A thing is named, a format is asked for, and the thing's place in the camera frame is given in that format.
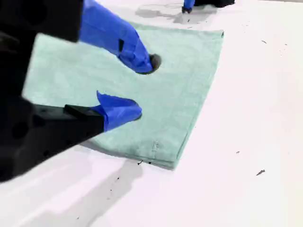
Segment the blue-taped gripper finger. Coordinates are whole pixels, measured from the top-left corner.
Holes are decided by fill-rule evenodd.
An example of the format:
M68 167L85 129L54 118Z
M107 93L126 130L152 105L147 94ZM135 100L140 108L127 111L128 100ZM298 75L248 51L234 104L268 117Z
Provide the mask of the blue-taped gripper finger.
M97 92L93 107L35 105L31 116L30 152L49 157L102 133L136 121L141 107L132 99Z
M181 10L182 13L191 13L194 4L195 4L195 0L184 0L184 4Z
M138 74L151 74L161 57L149 54L134 27L95 0L85 0L80 41L103 48Z

